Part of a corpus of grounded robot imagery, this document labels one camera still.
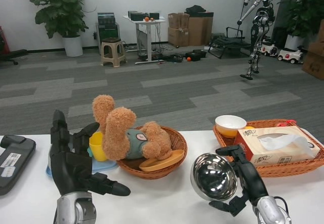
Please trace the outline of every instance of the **gray carpet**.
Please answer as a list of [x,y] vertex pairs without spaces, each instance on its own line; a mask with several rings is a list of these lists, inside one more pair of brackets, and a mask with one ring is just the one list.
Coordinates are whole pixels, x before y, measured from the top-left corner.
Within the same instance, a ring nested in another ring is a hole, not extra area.
[[263,57],[260,74],[247,81],[238,76],[246,72],[246,58],[219,60],[208,54],[198,62],[143,65],[134,64],[136,53],[127,58],[120,68],[101,66],[97,50],[78,58],[52,52],[20,58],[18,66],[1,63],[0,135],[48,134],[55,109],[64,111],[75,131],[93,121],[93,98],[110,94],[117,106],[137,114],[137,125],[155,120],[179,131],[211,130],[223,114],[286,118],[324,141],[324,81],[301,65]]

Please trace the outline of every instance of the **stainless steel bowl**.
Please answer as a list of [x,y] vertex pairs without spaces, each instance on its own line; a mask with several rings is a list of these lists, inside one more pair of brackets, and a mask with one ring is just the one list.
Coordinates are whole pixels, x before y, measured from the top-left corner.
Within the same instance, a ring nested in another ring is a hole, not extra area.
[[237,188],[237,177],[232,166],[216,153],[202,154],[194,161],[190,180],[196,193],[208,201],[227,200]]

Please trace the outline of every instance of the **teddy bear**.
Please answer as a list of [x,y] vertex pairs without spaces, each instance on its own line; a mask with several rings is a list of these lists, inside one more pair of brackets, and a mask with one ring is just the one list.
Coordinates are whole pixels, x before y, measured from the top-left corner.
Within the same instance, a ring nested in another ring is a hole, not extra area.
[[92,106],[103,134],[102,149],[108,159],[163,160],[171,155],[170,137],[156,122],[148,122],[140,130],[133,129],[135,113],[125,107],[114,108],[114,99],[109,95],[97,96]]

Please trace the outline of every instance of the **white toy car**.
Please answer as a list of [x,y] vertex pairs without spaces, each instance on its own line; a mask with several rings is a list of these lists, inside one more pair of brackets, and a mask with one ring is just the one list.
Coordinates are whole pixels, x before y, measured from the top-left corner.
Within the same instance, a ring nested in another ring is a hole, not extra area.
[[278,54],[278,48],[272,43],[271,41],[263,40],[262,47],[261,47],[261,53],[264,54],[264,56],[270,56],[270,57],[276,57]]
[[286,60],[290,63],[303,63],[303,53],[301,52],[301,46],[298,47],[298,50],[292,50],[289,48],[284,48],[280,51],[278,60]]

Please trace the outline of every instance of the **table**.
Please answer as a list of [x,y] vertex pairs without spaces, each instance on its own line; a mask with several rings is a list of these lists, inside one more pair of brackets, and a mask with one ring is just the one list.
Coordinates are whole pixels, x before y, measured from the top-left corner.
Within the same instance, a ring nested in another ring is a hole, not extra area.
[[[212,131],[180,132],[188,144],[182,165],[168,176],[143,180],[120,168],[103,172],[127,185],[128,197],[93,194],[97,208],[96,224],[257,224],[251,204],[236,217],[208,205],[190,184],[190,168],[200,154],[213,152],[219,144]],[[0,223],[52,223],[56,200],[60,197],[54,182],[45,174],[50,147],[49,135],[26,135],[36,141],[36,152],[14,188],[0,196]],[[293,224],[322,223],[324,206],[324,167],[313,172],[281,178],[265,178],[268,192],[285,198]]]
[[128,19],[132,23],[136,25],[136,39],[139,37],[140,28],[139,25],[146,25],[147,30],[147,61],[142,62],[136,62],[135,64],[142,64],[142,63],[155,63],[155,62],[161,62],[163,60],[152,60],[152,37],[151,37],[151,26],[156,25],[158,23],[165,22],[164,17],[160,16],[159,20],[153,20],[146,22],[145,20],[142,21],[133,21],[131,20],[127,15],[123,16],[125,19]]

